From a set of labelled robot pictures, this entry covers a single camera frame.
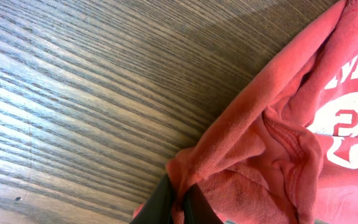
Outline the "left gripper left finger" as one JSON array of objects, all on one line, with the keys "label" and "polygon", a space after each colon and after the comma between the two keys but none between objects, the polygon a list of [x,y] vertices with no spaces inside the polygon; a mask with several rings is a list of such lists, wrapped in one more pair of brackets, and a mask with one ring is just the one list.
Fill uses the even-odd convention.
[{"label": "left gripper left finger", "polygon": [[171,212],[173,200],[173,187],[168,175],[165,174],[130,224],[173,224]]}]

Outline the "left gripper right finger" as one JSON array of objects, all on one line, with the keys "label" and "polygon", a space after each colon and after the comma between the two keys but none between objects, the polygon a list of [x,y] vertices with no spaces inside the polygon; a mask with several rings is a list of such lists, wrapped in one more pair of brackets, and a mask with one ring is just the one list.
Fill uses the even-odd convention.
[{"label": "left gripper right finger", "polygon": [[183,200],[185,224],[223,224],[198,184],[192,185]]}]

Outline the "red printed t-shirt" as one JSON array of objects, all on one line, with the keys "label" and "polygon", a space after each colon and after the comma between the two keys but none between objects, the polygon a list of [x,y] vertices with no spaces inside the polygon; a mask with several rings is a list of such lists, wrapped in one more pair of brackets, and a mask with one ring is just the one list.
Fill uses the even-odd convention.
[{"label": "red printed t-shirt", "polygon": [[198,184],[224,223],[358,223],[358,1],[339,1],[169,160],[173,223]]}]

